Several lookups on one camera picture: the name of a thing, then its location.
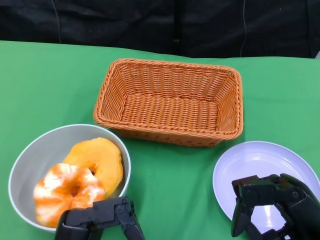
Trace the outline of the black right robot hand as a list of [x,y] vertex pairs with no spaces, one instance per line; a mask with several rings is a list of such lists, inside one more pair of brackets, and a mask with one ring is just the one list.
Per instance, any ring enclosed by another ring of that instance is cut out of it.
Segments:
[[[257,175],[232,181],[236,206],[231,235],[246,233],[250,240],[318,240],[320,202],[309,187],[297,178],[282,173],[259,178]],[[261,233],[251,217],[257,206],[275,206],[285,220],[279,230]]]

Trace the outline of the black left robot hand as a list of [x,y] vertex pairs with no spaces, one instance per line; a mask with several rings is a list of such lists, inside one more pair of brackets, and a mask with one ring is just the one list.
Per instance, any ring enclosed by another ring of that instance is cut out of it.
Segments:
[[96,201],[92,207],[66,210],[55,231],[56,240],[100,240],[104,229],[121,226],[128,240],[144,240],[135,214],[134,202],[127,196]]

